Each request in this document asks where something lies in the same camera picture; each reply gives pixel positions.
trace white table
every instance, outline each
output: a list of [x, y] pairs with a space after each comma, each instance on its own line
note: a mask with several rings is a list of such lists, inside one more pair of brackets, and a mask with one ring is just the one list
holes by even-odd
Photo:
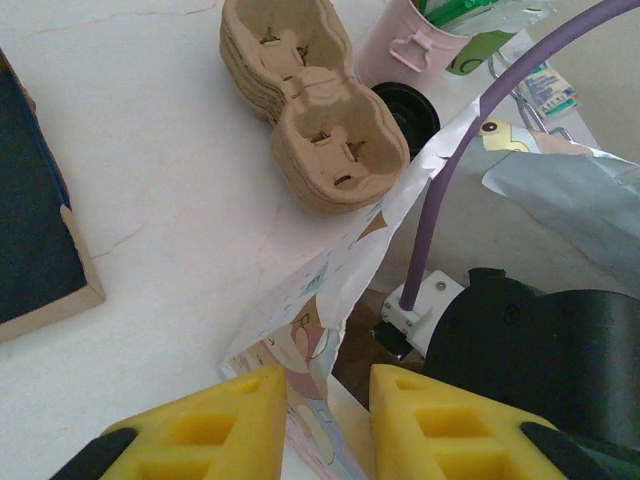
[[[48, 478], [111, 423], [220, 382], [251, 304], [348, 224], [307, 215], [287, 190], [269, 125], [218, 54], [221, 3], [2, 2], [0, 45], [108, 299], [0, 345], [1, 478]], [[384, 3], [336, 0], [356, 48]], [[444, 122], [490, 80], [442, 79], [429, 96]], [[519, 123], [511, 101], [497, 116]], [[288, 451], [283, 478], [315, 475]]]

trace cardboard egg tray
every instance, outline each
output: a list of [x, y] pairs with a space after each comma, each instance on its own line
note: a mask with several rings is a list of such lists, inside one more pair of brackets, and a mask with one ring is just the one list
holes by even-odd
[[226, 0], [220, 53], [298, 199], [319, 215], [376, 202], [409, 165], [384, 102], [351, 74], [351, 43], [328, 0]]

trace pink container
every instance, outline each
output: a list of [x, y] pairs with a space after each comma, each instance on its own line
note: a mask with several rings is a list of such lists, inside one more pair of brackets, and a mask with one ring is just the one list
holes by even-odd
[[356, 74], [369, 88], [400, 82], [421, 90], [471, 38], [434, 27], [411, 0], [391, 0], [358, 55]]

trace purple tube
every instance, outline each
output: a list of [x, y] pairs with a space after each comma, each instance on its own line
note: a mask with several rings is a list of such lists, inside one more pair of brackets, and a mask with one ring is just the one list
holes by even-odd
[[638, 7], [640, 7], [640, 0], [602, 0], [597, 5], [569, 20], [532, 47], [482, 94], [480, 97], [480, 115], [471, 124], [455, 153], [447, 161], [438, 176], [433, 179], [427, 190], [427, 196], [420, 214], [420, 222], [418, 223], [415, 245], [411, 254], [407, 280], [400, 298], [401, 308], [406, 311], [413, 310], [420, 291], [422, 275], [427, 267], [427, 257], [433, 240], [433, 232], [435, 231], [438, 213], [447, 187], [462, 154], [489, 114], [534, 68], [548, 60], [553, 54], [595, 27]]

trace yellow foam pad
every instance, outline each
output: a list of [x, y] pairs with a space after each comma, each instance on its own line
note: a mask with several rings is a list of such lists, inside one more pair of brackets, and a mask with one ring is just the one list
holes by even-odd
[[110, 427], [138, 436], [101, 480], [279, 479], [286, 417], [284, 368], [262, 368]]
[[546, 420], [390, 365], [369, 386], [378, 480], [561, 480], [521, 432]]

